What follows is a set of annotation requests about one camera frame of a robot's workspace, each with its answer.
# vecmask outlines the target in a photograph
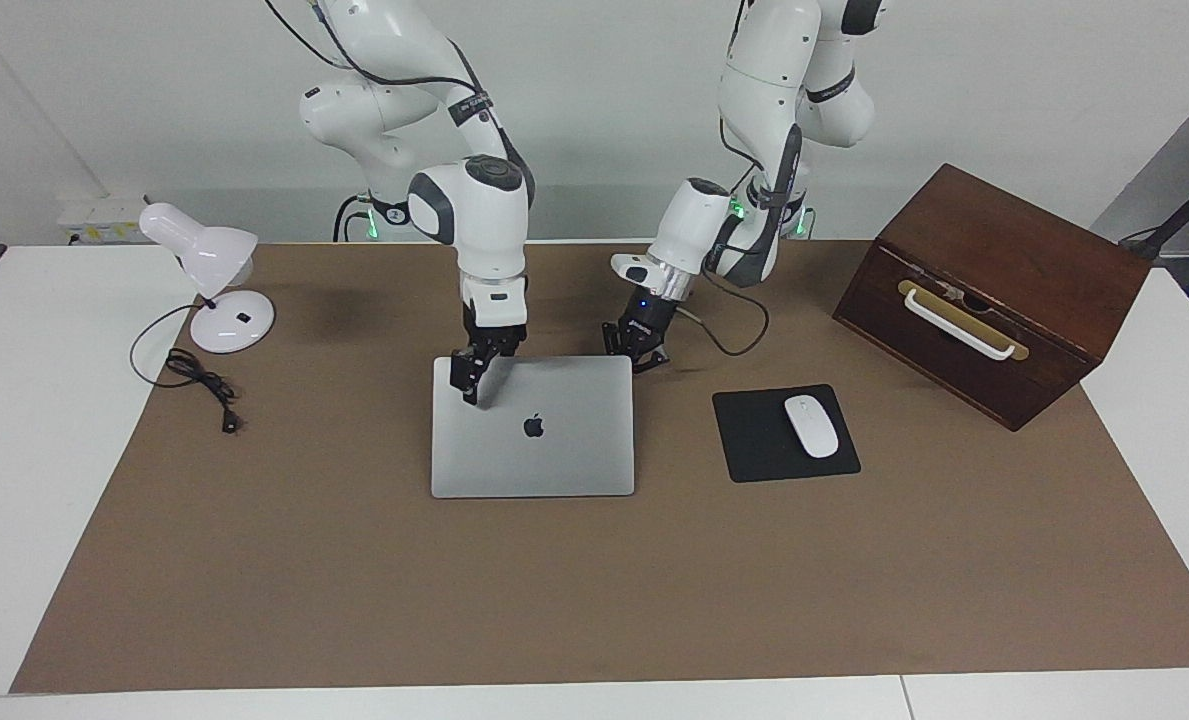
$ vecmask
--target table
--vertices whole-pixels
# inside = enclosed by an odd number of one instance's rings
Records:
[[[156,247],[13,250],[0,265],[0,693],[149,396],[124,368],[147,320],[189,301]],[[165,323],[145,356],[178,330]],[[78,337],[76,347],[61,337]],[[4,392],[4,387],[12,391]],[[1084,383],[1189,564],[1189,304],[1155,272]],[[42,486],[33,478],[49,478]],[[1187,484],[1174,482],[1187,478]],[[0,697],[0,716],[1156,716],[1189,670],[527,688]]]

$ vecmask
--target silver laptop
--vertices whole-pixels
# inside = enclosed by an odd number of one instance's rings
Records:
[[[434,497],[634,493],[629,356],[497,356],[470,405],[434,361]]]

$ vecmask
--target desk lamp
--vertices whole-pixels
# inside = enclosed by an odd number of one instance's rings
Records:
[[[190,337],[216,355],[246,350],[273,327],[273,303],[239,286],[252,274],[256,235],[234,228],[209,228],[175,206],[159,202],[141,211],[141,232],[170,250],[195,283],[205,307],[190,323]]]

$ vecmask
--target brown wooden box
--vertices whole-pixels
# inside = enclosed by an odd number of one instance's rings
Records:
[[[1018,430],[1105,360],[1149,270],[942,165],[879,233],[835,318]]]

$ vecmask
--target lamp cord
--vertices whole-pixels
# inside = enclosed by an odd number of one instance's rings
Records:
[[[243,427],[243,418],[239,418],[239,416],[229,409],[229,403],[237,400],[238,393],[234,391],[233,386],[225,381],[225,378],[205,368],[205,366],[202,366],[202,361],[199,360],[199,356],[193,354],[193,352],[183,350],[181,347],[172,347],[172,349],[168,352],[168,359],[164,362],[164,366],[166,366],[166,370],[170,370],[174,374],[185,378],[182,383],[155,381],[155,379],[146,378],[145,373],[141,373],[141,370],[136,366],[136,347],[140,345],[146,334],[150,334],[152,329],[158,327],[159,323],[163,323],[164,320],[170,318],[170,316],[188,310],[201,310],[202,307],[210,305],[210,301],[206,299],[205,304],[206,305],[182,305],[161,315],[158,320],[150,323],[145,329],[143,329],[141,334],[138,334],[136,340],[132,341],[132,347],[127,350],[127,361],[128,365],[132,365],[132,372],[136,373],[136,377],[141,378],[143,381],[150,383],[151,386],[158,389],[183,389],[190,387],[193,384],[201,384],[202,387],[207,389],[207,392],[210,392],[210,394],[216,398],[216,402],[220,402],[220,409],[222,409],[222,424],[220,424],[220,432],[234,434],[238,432],[238,428]]]

